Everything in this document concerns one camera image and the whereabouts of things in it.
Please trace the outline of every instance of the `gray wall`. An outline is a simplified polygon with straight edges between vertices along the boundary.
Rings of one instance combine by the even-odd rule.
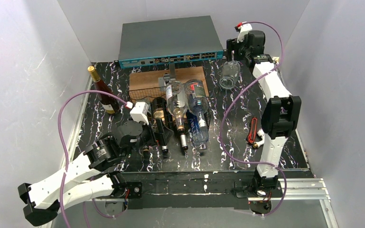
[[[85,89],[89,60],[56,0],[0,0],[0,228],[32,227],[17,186],[60,167],[56,119]],[[66,140],[80,100],[69,104]]]
[[[340,227],[365,227],[365,1],[311,0],[283,79],[302,98],[299,132]]]
[[[220,42],[236,38],[234,26],[260,20],[275,26],[284,42],[289,39],[309,0],[58,0],[77,38],[92,62],[118,59],[123,23],[210,15]],[[277,56],[280,45],[268,28],[267,52]]]

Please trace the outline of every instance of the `tabletop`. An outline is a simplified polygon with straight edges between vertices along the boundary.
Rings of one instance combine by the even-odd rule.
[[[114,170],[122,172],[150,172],[150,171],[254,171],[254,165],[245,165],[232,161],[221,148],[219,139],[220,124],[225,110],[234,98],[251,83],[255,78],[244,65],[235,88],[226,91],[218,85],[221,74],[221,66],[225,62],[220,60],[205,60],[176,64],[176,68],[202,66],[207,87],[209,90],[209,102],[211,121],[209,126],[209,142],[207,152],[200,154],[189,145],[187,153],[181,151],[179,139],[172,137],[168,143],[169,155],[163,158],[161,148],[150,148],[149,154],[133,152],[125,157],[122,162],[114,167]],[[97,72],[104,82],[113,90],[113,93],[125,101],[129,101],[129,74],[153,70],[167,69],[168,65],[143,66],[127,69],[117,69],[113,62],[98,63]],[[232,108],[226,125],[223,128],[223,143],[227,150],[236,158],[244,161],[259,161],[262,147],[252,148],[246,143],[245,138],[249,132],[251,119],[258,118],[258,128],[262,112],[266,107],[266,99],[258,83],[243,94],[240,100]],[[74,157],[82,153],[85,148],[94,143],[101,135],[115,130],[129,118],[129,110],[124,106],[117,115],[108,115],[96,94],[90,94],[83,116],[83,122],[79,131],[77,147]],[[308,168],[299,139],[295,132],[284,145],[280,157],[279,167],[283,169]]]

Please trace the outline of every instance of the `dark bottle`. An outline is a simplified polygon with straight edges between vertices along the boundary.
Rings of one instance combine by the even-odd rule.
[[[112,90],[108,88],[108,86],[104,83],[103,80],[101,80],[94,66],[89,66],[87,70],[89,71],[93,79],[94,87],[96,90],[113,94]],[[120,107],[118,101],[115,98],[112,98],[104,94],[97,94],[97,97],[100,100],[106,112],[108,112],[109,114],[116,114],[119,112]]]

